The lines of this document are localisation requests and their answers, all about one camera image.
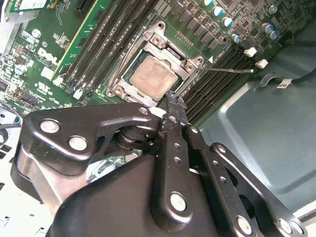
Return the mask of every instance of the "black cable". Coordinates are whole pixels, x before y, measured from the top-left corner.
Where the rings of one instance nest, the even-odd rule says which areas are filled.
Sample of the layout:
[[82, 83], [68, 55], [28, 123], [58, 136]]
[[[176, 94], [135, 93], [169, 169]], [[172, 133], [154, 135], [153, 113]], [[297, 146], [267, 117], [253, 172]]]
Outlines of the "black cable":
[[19, 124], [3, 124], [3, 125], [0, 125], [0, 130], [3, 130], [3, 129], [10, 129], [10, 128], [18, 128], [18, 127], [21, 127]]

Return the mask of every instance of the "ram slot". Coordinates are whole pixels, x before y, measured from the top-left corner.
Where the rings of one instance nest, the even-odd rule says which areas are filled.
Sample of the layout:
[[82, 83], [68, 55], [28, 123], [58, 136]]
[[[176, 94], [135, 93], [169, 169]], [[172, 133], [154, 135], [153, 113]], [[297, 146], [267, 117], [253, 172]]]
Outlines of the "ram slot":
[[109, 70], [114, 66], [115, 62], [118, 60], [119, 56], [123, 53], [124, 49], [127, 48], [128, 44], [131, 42], [131, 40], [135, 36], [135, 33], [137, 33], [137, 30], [140, 29], [143, 22], [147, 19], [148, 14], [153, 9], [155, 4], [156, 4], [155, 0], [150, 0], [148, 3], [146, 3], [146, 1], [143, 1], [141, 5], [146, 5], [144, 9], [140, 12], [140, 14], [134, 14], [131, 17], [128, 23], [129, 25], [132, 24], [131, 29], [128, 31], [128, 33], [124, 37], [125, 39], [120, 43], [120, 45], [116, 47], [113, 54], [111, 55], [111, 58], [108, 60], [108, 63], [105, 65], [105, 67], [96, 77], [96, 79], [93, 81], [90, 94], [95, 89], [97, 89], [98, 86], [104, 80], [104, 78], [107, 77]]
[[[219, 62], [217, 68], [246, 69], [253, 67], [251, 59], [245, 57], [239, 49], [231, 49]], [[209, 110], [214, 108], [245, 75], [228, 72], [208, 72], [185, 95], [188, 105], [187, 117], [190, 123], [197, 122]]]
[[111, 29], [117, 22], [117, 16], [120, 16], [128, 8], [128, 1], [124, 1], [117, 8], [119, 0], [113, 1], [105, 13], [101, 24], [94, 30], [93, 35], [89, 38], [88, 43], [80, 53], [78, 59], [71, 67], [72, 85], [75, 86], [79, 79], [82, 77], [84, 71], [89, 66], [91, 60], [95, 57], [95, 54], [100, 49], [104, 38], [108, 36]]

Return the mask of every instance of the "green circuit board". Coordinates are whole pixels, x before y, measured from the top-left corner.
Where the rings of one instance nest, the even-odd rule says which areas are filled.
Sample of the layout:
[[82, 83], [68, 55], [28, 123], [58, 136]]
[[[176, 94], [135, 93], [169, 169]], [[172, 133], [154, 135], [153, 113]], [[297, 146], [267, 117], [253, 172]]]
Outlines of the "green circuit board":
[[[56, 80], [75, 62], [111, 1], [94, 1], [86, 14], [78, 11], [80, 2], [59, 0], [53, 9], [47, 5], [35, 20], [21, 25], [10, 54], [0, 57], [0, 99], [19, 112], [27, 114], [34, 110], [78, 106], [79, 100], [65, 93], [67, 79], [60, 83]], [[203, 5], [200, 0], [156, 2], [143, 27], [147, 29], [158, 21], [165, 22], [168, 39], [187, 56], [202, 56], [203, 67], [211, 67], [232, 47], [234, 33], [242, 38], [242, 43], [255, 46], [261, 58], [269, 60], [282, 48], [279, 39], [289, 32], [298, 33], [313, 18], [312, 12], [299, 4], [301, 1], [280, 1], [274, 14], [269, 13], [269, 0], [218, 0], [211, 6]], [[212, 14], [215, 6], [223, 9], [220, 16]], [[289, 14], [294, 9], [296, 15]], [[225, 17], [232, 19], [231, 26], [223, 26]], [[274, 25], [278, 39], [271, 39], [262, 32], [263, 23]], [[122, 57], [116, 59], [108, 75], [112, 75], [120, 60]], [[199, 72], [192, 85], [203, 74]], [[108, 78], [104, 78], [87, 105], [123, 102], [117, 96], [107, 97], [107, 86]]]

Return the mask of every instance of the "white label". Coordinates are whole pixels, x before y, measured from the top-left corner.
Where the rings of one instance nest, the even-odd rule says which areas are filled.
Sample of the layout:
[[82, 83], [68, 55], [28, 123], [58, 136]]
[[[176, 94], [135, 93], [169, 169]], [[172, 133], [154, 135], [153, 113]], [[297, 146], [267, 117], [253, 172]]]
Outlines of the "white label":
[[283, 79], [280, 85], [277, 86], [277, 89], [286, 89], [288, 85], [291, 84], [292, 79]]
[[54, 71], [49, 69], [48, 67], [44, 67], [43, 68], [43, 71], [41, 72], [40, 74], [42, 77], [45, 77], [49, 80], [52, 79], [53, 75], [54, 75]]
[[19, 10], [43, 8], [45, 4], [46, 0], [23, 0]]

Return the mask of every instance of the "black metal bracket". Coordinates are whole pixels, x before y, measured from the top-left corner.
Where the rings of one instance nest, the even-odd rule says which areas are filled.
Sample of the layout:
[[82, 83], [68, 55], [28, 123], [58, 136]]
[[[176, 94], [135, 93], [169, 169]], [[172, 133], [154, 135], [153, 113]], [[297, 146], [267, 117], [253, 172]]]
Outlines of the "black metal bracket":
[[[17, 169], [19, 175], [12, 178], [15, 181], [24, 178], [28, 184], [33, 182], [38, 191], [43, 187], [43, 184], [39, 185], [41, 177], [47, 177], [45, 172], [51, 172], [55, 180], [47, 183], [55, 191], [56, 183], [63, 178], [66, 185], [76, 184], [76, 178], [82, 181], [92, 162], [141, 149], [155, 162], [151, 192], [148, 193], [150, 203], [145, 210], [150, 210], [151, 218], [166, 235], [170, 232], [183, 233], [192, 228], [196, 194], [192, 193], [192, 173], [189, 170], [193, 169], [200, 175], [202, 193], [208, 202], [205, 208], [209, 209], [220, 236], [307, 236], [302, 223], [228, 148], [219, 143], [211, 147], [206, 145], [200, 131], [187, 123], [186, 105], [181, 98], [169, 92], [159, 106], [166, 112], [162, 118], [137, 103], [33, 112], [24, 119], [20, 135], [21, 152], [13, 164], [28, 173]], [[44, 121], [57, 124], [54, 132], [43, 130], [41, 125]], [[80, 137], [85, 142], [82, 150], [71, 146], [70, 140], [74, 137]], [[43, 172], [42, 176], [32, 175], [34, 165]], [[129, 167], [136, 168], [136, 163]], [[126, 169], [122, 168], [124, 172], [117, 173], [129, 173], [133, 177], [132, 171], [127, 172]], [[115, 185], [115, 180], [119, 178], [112, 178], [106, 183]], [[46, 202], [52, 190], [48, 190], [44, 198], [41, 194], [36, 198]], [[76, 189], [66, 194], [59, 192], [56, 196], [69, 197], [74, 191]], [[32, 189], [28, 193], [35, 196], [34, 192]], [[89, 195], [96, 195], [99, 199], [98, 192]]]

